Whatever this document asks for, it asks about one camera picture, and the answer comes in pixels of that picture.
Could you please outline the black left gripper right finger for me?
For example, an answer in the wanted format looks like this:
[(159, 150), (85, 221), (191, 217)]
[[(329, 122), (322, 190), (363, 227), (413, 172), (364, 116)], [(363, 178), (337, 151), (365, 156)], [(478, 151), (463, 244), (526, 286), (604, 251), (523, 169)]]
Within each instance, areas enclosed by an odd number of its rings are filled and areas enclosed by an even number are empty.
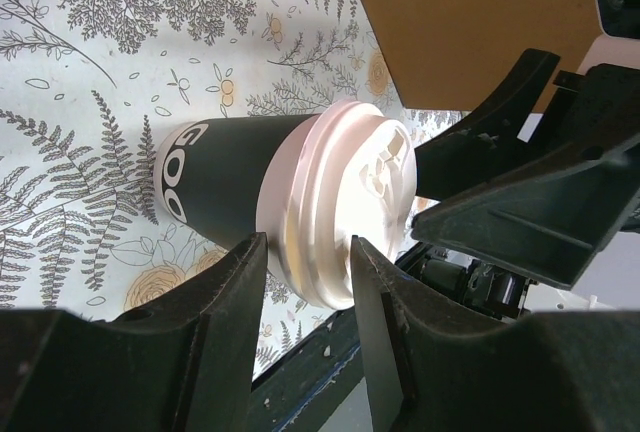
[(351, 243), (355, 315), (377, 431), (635, 431), (639, 315), (503, 323)]

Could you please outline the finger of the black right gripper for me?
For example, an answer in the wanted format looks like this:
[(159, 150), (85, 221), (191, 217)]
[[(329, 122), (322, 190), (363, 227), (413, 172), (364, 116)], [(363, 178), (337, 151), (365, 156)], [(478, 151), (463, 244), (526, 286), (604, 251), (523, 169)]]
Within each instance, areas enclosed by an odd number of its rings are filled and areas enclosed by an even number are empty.
[(417, 215), (412, 236), (571, 288), (638, 205), (638, 130), (599, 130)]
[(448, 199), (509, 170), (518, 134), (560, 57), (525, 50), (496, 89), (469, 115), (415, 148), (416, 195)]

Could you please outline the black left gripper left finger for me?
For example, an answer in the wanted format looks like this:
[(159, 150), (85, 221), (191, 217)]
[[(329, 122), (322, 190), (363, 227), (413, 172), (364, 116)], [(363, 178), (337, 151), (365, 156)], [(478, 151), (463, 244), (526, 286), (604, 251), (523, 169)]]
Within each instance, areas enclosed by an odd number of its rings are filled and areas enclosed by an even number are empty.
[(1, 315), (5, 431), (241, 431), (267, 272), (255, 233), (117, 319)]

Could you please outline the brown paper bag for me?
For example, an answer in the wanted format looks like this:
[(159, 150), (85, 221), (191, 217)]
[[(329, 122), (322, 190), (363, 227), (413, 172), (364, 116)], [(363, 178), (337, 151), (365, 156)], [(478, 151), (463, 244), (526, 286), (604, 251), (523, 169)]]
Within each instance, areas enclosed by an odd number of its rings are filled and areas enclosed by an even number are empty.
[(471, 110), (528, 48), (575, 71), (601, 29), (595, 0), (361, 0), (404, 107)]

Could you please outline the black paper coffee cup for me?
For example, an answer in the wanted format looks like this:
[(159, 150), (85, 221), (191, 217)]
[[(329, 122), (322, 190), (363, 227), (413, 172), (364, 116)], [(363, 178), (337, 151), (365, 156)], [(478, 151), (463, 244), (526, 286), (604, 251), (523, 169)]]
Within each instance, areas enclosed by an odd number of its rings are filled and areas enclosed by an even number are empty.
[(260, 188), (277, 149), (317, 116), (244, 116), (187, 123), (156, 153), (160, 205), (181, 224), (231, 249), (256, 231)]

